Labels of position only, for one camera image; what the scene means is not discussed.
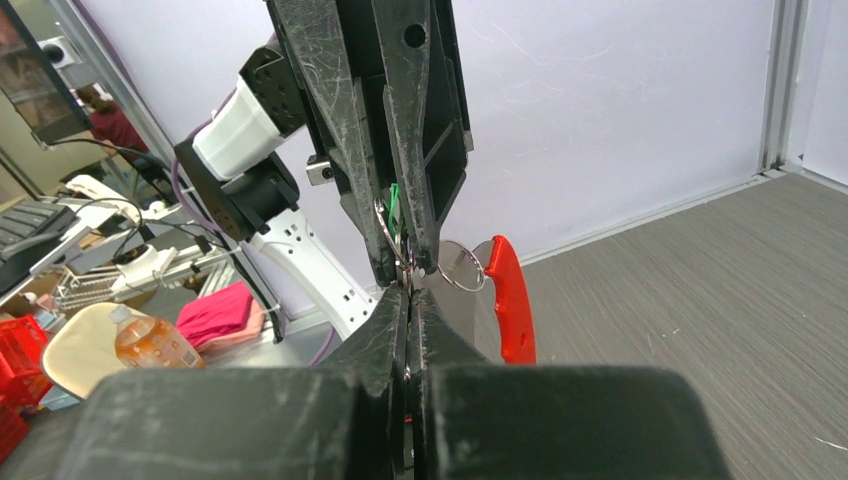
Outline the red handled metal keyring holder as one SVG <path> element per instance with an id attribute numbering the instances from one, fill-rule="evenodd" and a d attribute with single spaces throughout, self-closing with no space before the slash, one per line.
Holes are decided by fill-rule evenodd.
<path id="1" fill-rule="evenodd" d="M 375 200 L 373 210 L 395 255 L 398 280 L 408 293 L 421 289 L 431 292 L 437 312 L 470 342 L 474 340 L 479 316 L 484 310 L 489 311 L 503 362 L 537 363 L 534 316 L 524 272 L 505 236 L 495 235 L 475 247 L 443 239 L 437 268 L 426 273 L 415 264 L 409 236 L 402 232 L 402 221 L 399 239 L 389 233 L 387 202 Z"/>

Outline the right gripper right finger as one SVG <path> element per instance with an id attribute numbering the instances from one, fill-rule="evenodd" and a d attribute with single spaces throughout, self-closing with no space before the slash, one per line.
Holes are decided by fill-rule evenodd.
<path id="1" fill-rule="evenodd" d="M 725 479 L 704 405 L 678 373 L 496 364 L 416 291 L 409 311 L 414 479 Z"/>

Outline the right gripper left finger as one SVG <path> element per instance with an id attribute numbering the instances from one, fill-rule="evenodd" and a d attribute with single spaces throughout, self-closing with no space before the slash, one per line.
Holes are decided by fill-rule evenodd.
<path id="1" fill-rule="evenodd" d="M 83 403 L 60 479 L 393 479 L 409 294 L 312 367 L 126 370 Z"/>

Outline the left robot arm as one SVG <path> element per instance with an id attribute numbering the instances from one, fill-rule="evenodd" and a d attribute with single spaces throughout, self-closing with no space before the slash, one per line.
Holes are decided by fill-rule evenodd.
<path id="1" fill-rule="evenodd" d="M 448 1 L 271 1 L 275 37 L 215 117 L 176 145 L 215 224 L 286 269 L 341 339 L 375 303 L 316 237 L 278 148 L 309 132 L 375 281 L 433 273 L 473 148 Z"/>

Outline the key with green tag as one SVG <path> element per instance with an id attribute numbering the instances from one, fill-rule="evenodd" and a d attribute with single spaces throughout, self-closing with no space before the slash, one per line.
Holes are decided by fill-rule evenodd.
<path id="1" fill-rule="evenodd" d="M 399 186 L 397 183 L 392 183 L 389 186 L 389 199 L 387 201 L 387 220 L 388 230 L 392 238 L 397 240 L 400 238 L 401 229 L 401 214 L 399 207 Z"/>

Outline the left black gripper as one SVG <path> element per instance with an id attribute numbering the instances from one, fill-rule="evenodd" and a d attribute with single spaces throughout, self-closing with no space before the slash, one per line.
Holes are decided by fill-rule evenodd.
<path id="1" fill-rule="evenodd" d="M 304 79 L 313 143 L 362 235 L 376 283 L 397 279 L 374 201 L 397 183 L 413 258 L 437 268 L 438 229 L 465 179 L 471 127 L 447 1 L 275 1 Z"/>

